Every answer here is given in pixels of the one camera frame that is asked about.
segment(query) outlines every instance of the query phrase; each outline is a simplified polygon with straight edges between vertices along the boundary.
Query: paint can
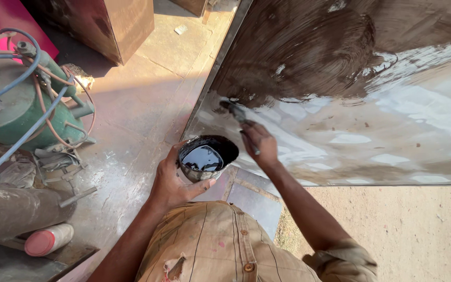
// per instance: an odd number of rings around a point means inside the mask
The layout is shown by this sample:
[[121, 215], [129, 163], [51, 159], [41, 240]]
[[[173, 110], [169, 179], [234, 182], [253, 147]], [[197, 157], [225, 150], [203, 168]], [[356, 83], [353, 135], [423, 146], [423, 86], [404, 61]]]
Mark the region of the paint can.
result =
[[192, 183], [218, 179], [239, 154], [238, 146], [223, 136], [196, 136], [180, 148], [179, 166]]
[[30, 256], [44, 256], [65, 246], [72, 240], [74, 228], [67, 223], [43, 228], [31, 234], [24, 244]]

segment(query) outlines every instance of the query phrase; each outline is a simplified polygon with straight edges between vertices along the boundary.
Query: green gas cylinder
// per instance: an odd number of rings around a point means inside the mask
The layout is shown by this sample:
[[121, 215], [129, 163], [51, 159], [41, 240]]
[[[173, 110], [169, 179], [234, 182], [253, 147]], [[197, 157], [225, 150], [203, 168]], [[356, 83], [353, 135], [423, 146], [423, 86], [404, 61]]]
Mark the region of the green gas cylinder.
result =
[[[0, 89], [19, 77], [26, 69], [26, 66], [16, 61], [0, 59]], [[41, 87], [41, 92], [45, 106], [48, 108], [51, 99], [43, 87]], [[43, 115], [32, 75], [4, 93], [0, 100], [4, 106], [0, 111], [0, 143], [15, 144]], [[69, 107], [60, 101], [55, 109], [55, 116], [51, 120], [53, 128], [63, 140], [76, 142], [84, 137], [82, 131], [66, 126], [64, 124], [66, 121], [83, 128], [81, 119], [78, 116], [74, 117]], [[20, 148], [26, 151], [34, 151], [57, 143], [58, 140], [46, 127], [41, 134], [24, 143]]]

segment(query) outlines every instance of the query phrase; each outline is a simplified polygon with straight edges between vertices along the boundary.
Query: white bottle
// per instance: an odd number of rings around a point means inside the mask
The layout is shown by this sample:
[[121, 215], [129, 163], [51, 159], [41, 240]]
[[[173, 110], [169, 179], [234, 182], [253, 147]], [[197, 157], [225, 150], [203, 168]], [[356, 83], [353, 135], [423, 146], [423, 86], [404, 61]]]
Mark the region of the white bottle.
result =
[[67, 223], [53, 225], [34, 232], [26, 240], [24, 249], [28, 255], [44, 256], [65, 246], [74, 236], [74, 228]]

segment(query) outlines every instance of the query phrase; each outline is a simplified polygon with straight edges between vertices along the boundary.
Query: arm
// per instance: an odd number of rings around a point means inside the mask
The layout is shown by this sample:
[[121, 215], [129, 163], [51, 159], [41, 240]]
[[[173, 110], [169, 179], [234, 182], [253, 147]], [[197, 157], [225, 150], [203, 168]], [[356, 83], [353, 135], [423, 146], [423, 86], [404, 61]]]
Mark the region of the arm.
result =
[[[241, 127], [241, 137], [248, 154], [276, 186], [310, 246], [315, 251], [327, 250], [340, 240], [351, 238], [335, 218], [278, 161], [276, 139], [262, 125], [253, 121], [241, 124]], [[251, 143], [259, 148], [259, 155], [253, 153]]]
[[133, 282], [147, 245], [163, 216], [215, 184], [215, 179], [207, 179], [185, 185], [178, 177], [177, 152], [183, 144], [174, 145], [159, 163], [149, 198], [88, 281]]

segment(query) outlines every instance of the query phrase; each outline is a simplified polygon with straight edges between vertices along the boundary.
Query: fingers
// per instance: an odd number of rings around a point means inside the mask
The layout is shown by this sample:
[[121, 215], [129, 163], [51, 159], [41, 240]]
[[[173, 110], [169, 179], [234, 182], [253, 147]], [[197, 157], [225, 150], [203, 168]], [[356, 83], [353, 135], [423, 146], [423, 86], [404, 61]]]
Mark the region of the fingers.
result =
[[210, 178], [206, 180], [201, 180], [197, 183], [188, 185], [189, 193], [191, 195], [191, 200], [195, 197], [203, 194], [206, 190], [210, 189], [210, 187], [215, 184], [217, 181], [215, 178]]
[[184, 143], [187, 142], [187, 140], [182, 141], [178, 144], [175, 144], [171, 147], [170, 152], [168, 152], [168, 156], [165, 158], [165, 163], [168, 165], [175, 165], [177, 160], [179, 159], [179, 150], [182, 148]]
[[241, 124], [241, 128], [248, 135], [247, 137], [250, 138], [251, 142], [255, 146], [259, 146], [260, 140], [263, 138], [262, 134], [249, 124]]
[[271, 136], [271, 134], [269, 133], [269, 131], [267, 131], [267, 129], [266, 129], [263, 125], [258, 124], [258, 123], [256, 123], [256, 122], [253, 121], [253, 120], [248, 120], [248, 121], [247, 121], [247, 124], [248, 124], [249, 126], [255, 128], [255, 130], [258, 131], [258, 132], [260, 133], [260, 135], [262, 135], [263, 137], [269, 137], [269, 136]]

